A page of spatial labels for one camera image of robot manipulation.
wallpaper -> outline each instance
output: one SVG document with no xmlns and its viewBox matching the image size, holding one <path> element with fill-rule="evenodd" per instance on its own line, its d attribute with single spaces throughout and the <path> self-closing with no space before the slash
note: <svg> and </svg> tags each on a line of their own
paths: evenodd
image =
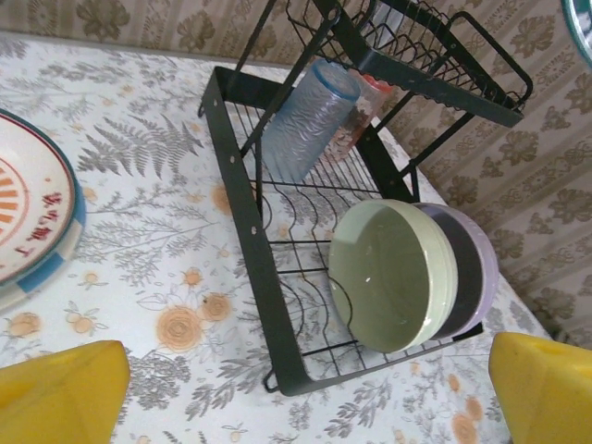
<svg viewBox="0 0 592 444">
<path fill-rule="evenodd" d="M 0 28 L 200 55 L 238 57 L 265 0 L 5 0 Z M 355 2 L 347 2 L 349 10 Z M 422 168 L 448 203 L 487 232 L 501 270 L 540 321 L 592 347 L 592 72 L 556 0 L 435 0 L 465 9 L 526 69 L 535 91 L 522 122 L 506 129 L 474 118 Z M 302 44 L 277 0 L 253 58 L 289 64 Z M 304 2 L 292 2 L 302 12 Z M 468 26 L 453 29 L 509 89 L 521 85 Z M 383 111 L 398 99 L 395 91 Z M 419 153 L 461 115 L 423 97 L 389 128 Z"/>
</svg>

dish rack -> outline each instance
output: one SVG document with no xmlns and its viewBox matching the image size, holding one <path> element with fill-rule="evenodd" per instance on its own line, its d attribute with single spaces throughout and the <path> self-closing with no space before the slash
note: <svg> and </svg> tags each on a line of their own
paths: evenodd
<svg viewBox="0 0 592 444">
<path fill-rule="evenodd" d="M 253 309 L 244 320 L 265 336 L 271 357 L 272 370 L 263 383 L 268 392 L 279 389 L 287 396 L 339 384 L 483 331 L 478 325 L 460 337 L 391 354 L 366 349 L 340 321 L 331 300 L 330 235 L 347 209 L 361 200 L 419 202 L 417 166 L 474 116 L 516 124 L 533 88 L 528 75 L 465 12 L 448 18 L 426 3 L 407 0 L 346 4 L 287 2 L 285 13 L 302 53 L 278 83 L 241 72 L 269 14 L 284 7 L 269 0 L 235 69 L 215 67 L 198 111 L 207 119 L 253 288 Z M 400 19 L 393 26 L 389 17 L 396 14 Z M 522 94 L 504 92 L 454 37 L 451 27 L 459 21 L 472 26 L 506 61 L 524 83 Z M 314 56 L 408 92 L 376 127 L 365 130 L 348 158 L 338 163 L 321 158 L 299 183 L 275 180 L 263 167 L 261 136 Z M 399 171 L 378 131 L 416 94 L 465 113 Z M 411 189 L 404 181 L 407 175 Z"/>
</svg>

